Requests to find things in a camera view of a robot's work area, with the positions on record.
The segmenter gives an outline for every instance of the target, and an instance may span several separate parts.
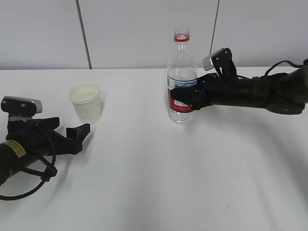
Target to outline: bottle neck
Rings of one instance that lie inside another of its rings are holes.
[[[189,41],[186,41],[186,42],[176,42],[176,41],[174,41],[174,43],[175,43],[175,46],[177,47],[178,52],[184,52],[184,53],[188,52],[187,47],[189,46]]]

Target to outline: white paper cup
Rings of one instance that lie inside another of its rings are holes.
[[[69,91],[77,115],[82,123],[95,124],[101,118],[100,89],[94,83],[80,83]]]

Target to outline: bottle label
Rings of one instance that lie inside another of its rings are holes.
[[[179,80],[174,80],[173,78],[168,76],[167,81],[168,81],[168,96],[169,96],[170,108],[177,112],[182,112],[182,113],[192,112],[193,109],[191,109],[190,106],[171,98],[171,90],[174,88],[186,88],[193,86],[197,83],[197,79],[190,81],[179,81]]]

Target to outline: table surface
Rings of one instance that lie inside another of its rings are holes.
[[[73,85],[97,83],[104,105],[84,151],[57,158],[55,178],[29,198],[0,201],[0,230],[308,230],[308,110],[285,116],[211,106],[176,124],[167,113],[165,69],[0,71],[0,79],[2,96],[40,99],[36,117],[59,116],[63,135],[80,125],[68,99]],[[0,113],[2,140],[6,125]],[[0,194],[38,182],[18,173]]]

